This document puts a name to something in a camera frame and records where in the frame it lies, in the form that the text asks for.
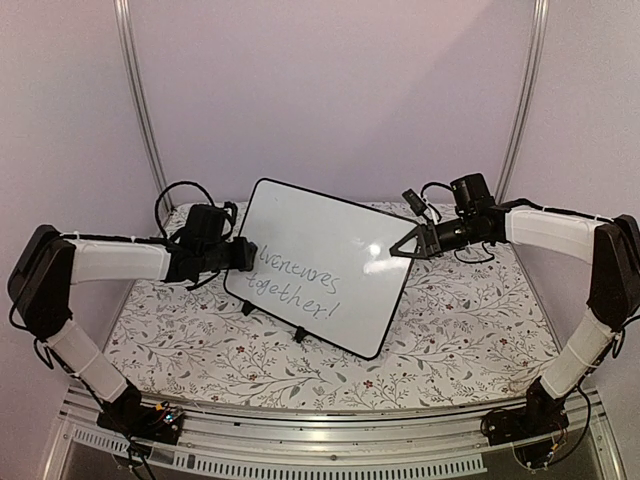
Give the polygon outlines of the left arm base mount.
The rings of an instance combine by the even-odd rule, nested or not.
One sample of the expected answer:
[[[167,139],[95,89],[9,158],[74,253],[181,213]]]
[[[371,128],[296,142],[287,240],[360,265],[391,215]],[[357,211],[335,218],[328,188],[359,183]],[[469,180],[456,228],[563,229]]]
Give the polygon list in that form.
[[[182,433],[184,411],[164,401],[155,406],[142,403],[141,392],[128,384],[121,395],[109,402],[97,398],[101,408],[97,425],[126,438],[140,438],[176,445]]]

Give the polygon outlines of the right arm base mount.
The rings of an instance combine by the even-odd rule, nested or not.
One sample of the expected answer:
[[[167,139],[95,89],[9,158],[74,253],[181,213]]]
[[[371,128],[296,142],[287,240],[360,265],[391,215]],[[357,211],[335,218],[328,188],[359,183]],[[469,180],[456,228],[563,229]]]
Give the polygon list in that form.
[[[480,423],[480,432],[491,446],[530,440],[544,436],[543,440],[516,447],[516,460],[528,469],[548,467],[560,448],[560,440],[552,440],[552,433],[564,437],[569,426],[564,410],[566,397],[553,398],[539,380],[526,391],[526,403],[515,409],[494,408]]]

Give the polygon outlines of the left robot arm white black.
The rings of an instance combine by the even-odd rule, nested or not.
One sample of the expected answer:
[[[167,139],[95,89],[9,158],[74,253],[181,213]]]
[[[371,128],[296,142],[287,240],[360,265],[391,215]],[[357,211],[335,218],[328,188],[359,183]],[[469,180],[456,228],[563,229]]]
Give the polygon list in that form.
[[[256,245],[233,233],[234,204],[191,206],[175,232],[160,225],[156,235],[62,232],[51,224],[35,228],[7,279],[9,321],[45,349],[96,398],[128,434],[148,426],[138,387],[104,354],[89,324],[81,294],[124,296],[137,282],[204,286],[223,272],[249,272]]]

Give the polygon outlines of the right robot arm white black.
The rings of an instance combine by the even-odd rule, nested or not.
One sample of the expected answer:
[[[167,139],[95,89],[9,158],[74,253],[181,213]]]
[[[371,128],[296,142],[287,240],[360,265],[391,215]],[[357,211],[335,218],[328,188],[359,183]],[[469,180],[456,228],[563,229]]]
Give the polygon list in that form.
[[[394,258],[426,261],[472,245],[540,250],[580,264],[578,319],[560,353],[534,380],[517,427],[537,436],[552,424],[565,398],[608,355],[618,355],[639,320],[639,219],[548,206],[526,197],[500,202],[485,177],[426,182],[402,194],[419,223],[390,249]]]

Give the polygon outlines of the small black-framed whiteboard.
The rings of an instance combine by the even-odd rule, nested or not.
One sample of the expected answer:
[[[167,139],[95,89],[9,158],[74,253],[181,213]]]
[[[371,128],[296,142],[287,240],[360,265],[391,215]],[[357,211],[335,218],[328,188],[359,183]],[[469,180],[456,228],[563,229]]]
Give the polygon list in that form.
[[[359,358],[379,356],[412,259],[390,249],[416,222],[263,178],[239,233],[257,247],[249,272],[230,271],[226,292]]]

